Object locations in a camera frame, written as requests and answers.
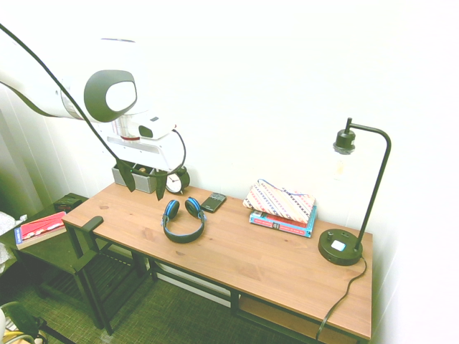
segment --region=blue headphones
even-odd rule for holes
[[[189,197],[185,201],[186,210],[197,219],[201,219],[201,226],[199,229],[191,234],[173,234],[167,229],[167,222],[172,220],[179,211],[180,203],[173,199],[167,204],[166,210],[164,210],[163,219],[161,220],[161,225],[164,229],[164,234],[173,242],[178,242],[180,244],[186,244],[192,242],[199,238],[199,236],[204,231],[204,225],[206,223],[206,216],[199,205],[199,202],[192,197]]]

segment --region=lamp cord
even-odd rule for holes
[[[330,310],[328,311],[328,313],[326,314],[325,318],[323,319],[322,323],[321,323],[321,326],[318,328],[318,331],[317,331],[317,334],[316,334],[316,340],[318,341],[318,336],[321,335],[321,332],[322,332],[322,329],[325,327],[325,324],[328,320],[328,318],[330,317],[331,313],[335,310],[335,308],[338,306],[338,304],[348,295],[349,293],[349,288],[351,287],[351,283],[355,280],[357,280],[358,278],[362,277],[365,272],[366,272],[366,269],[368,267],[367,263],[366,263],[366,260],[364,258],[364,256],[361,256],[361,258],[364,260],[365,262],[365,269],[364,271],[359,275],[359,276],[355,276],[353,279],[351,279],[349,281],[349,283],[347,284],[347,290],[346,290],[346,294],[343,295],[343,297],[341,299],[339,299],[334,305],[332,308],[330,308]]]

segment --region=red book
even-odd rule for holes
[[[17,248],[23,249],[65,232],[66,229],[62,222],[64,215],[65,211],[61,211],[15,228],[14,237]]]

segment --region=lower shelf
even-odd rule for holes
[[[319,328],[319,325],[314,322],[243,295],[239,299],[239,309],[242,311],[240,314],[242,317],[246,317],[249,320],[269,328],[275,327],[277,330],[279,330],[279,328],[289,329],[292,332],[286,333],[287,335],[303,341],[305,340],[295,334],[308,338],[315,338]],[[357,344],[359,342],[354,338],[347,337],[329,328],[324,328],[322,330],[319,340],[326,344]]]

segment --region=patterned towel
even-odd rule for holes
[[[315,201],[312,195],[279,189],[260,179],[242,204],[250,209],[307,224]]]

